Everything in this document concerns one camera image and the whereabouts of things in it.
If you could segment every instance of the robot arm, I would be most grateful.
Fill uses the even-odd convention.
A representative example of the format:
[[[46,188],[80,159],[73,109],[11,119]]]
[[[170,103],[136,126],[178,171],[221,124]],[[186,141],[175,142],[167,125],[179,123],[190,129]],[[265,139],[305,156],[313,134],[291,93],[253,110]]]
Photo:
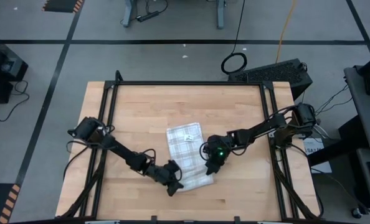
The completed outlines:
[[[129,150],[116,141],[106,130],[106,126],[96,118],[86,117],[75,129],[68,130],[68,133],[73,138],[82,140],[89,145],[114,152],[123,158],[133,171],[167,186],[169,196],[173,196],[177,189],[184,187],[175,176],[175,172],[181,171],[175,161],[168,161],[164,166],[157,166],[153,157],[142,152]]]
[[[292,120],[287,123],[285,114],[289,111],[292,111]],[[275,131],[275,144],[286,146],[292,142],[292,137],[295,134],[310,136],[315,124],[313,108],[310,105],[300,103],[274,113],[268,119],[250,129],[228,131],[226,136],[210,136],[203,148],[203,152],[209,156],[208,159],[205,159],[207,161],[205,164],[207,167],[206,175],[213,172],[217,173],[221,166],[225,164],[231,152],[236,154],[234,151],[246,150],[247,146],[267,133]]]

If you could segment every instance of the wooden table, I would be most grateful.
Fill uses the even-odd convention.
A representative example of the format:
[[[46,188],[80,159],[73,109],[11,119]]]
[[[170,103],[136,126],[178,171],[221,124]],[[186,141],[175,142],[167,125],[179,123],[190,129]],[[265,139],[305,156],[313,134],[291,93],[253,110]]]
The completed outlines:
[[[278,108],[293,105],[288,83],[274,83]],[[98,116],[103,82],[88,83],[79,121]],[[107,119],[108,105],[104,122]],[[203,138],[226,131],[250,128],[263,121],[262,102],[257,86],[131,86],[118,88],[112,133],[134,151],[153,148],[157,165],[169,157],[167,128],[198,122]],[[301,140],[293,143],[303,148]],[[70,157],[83,146],[73,146]],[[63,214],[82,191],[90,151],[74,160],[62,187],[57,215]],[[319,214],[307,159],[288,149],[293,185],[304,203]],[[288,217],[292,216],[283,188]],[[88,201],[87,214],[93,200]],[[169,197],[166,187],[130,170],[124,160],[108,152],[98,219],[150,220],[280,220],[278,199],[266,137],[256,140],[243,156],[229,156],[214,184]]]

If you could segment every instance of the table leg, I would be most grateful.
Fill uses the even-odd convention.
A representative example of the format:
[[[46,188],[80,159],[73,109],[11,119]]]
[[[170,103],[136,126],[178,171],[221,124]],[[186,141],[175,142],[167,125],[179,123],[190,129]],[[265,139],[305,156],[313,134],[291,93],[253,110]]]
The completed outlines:
[[[125,11],[124,11],[124,18],[123,18],[123,27],[130,26],[131,22],[131,12],[133,10],[134,1],[136,0],[125,0]]]
[[[351,164],[351,171],[353,173],[355,181],[355,186],[353,187],[354,196],[365,206],[367,206],[367,208],[370,208],[370,194],[368,190],[368,184],[365,181],[365,176],[363,174],[357,152],[349,153],[348,160]],[[363,215],[368,214],[368,211],[366,211],[363,207],[358,206],[358,208]]]
[[[218,0],[217,2],[217,28],[223,29],[224,28],[224,6],[225,0]]]
[[[355,116],[339,128],[341,140],[308,156],[310,165],[315,166],[343,154],[354,152],[360,147],[369,147],[359,116]]]

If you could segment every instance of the label on cloth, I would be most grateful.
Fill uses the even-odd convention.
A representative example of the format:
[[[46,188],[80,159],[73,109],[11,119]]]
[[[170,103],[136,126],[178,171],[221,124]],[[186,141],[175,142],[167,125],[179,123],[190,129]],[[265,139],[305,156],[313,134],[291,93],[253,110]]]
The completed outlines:
[[[193,135],[192,134],[185,134],[184,135],[184,141],[193,141]]]

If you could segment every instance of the plaid napkin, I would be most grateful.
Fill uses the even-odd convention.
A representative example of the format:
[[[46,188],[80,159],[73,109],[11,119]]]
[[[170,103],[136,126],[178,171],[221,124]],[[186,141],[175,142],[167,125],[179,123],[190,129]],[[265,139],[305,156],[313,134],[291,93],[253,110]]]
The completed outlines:
[[[199,154],[200,145],[203,143],[199,123],[168,128],[167,140],[171,158],[177,162],[183,172],[179,182],[184,188],[178,189],[179,192],[213,183],[212,175],[206,175],[207,167],[204,165],[206,162]]]

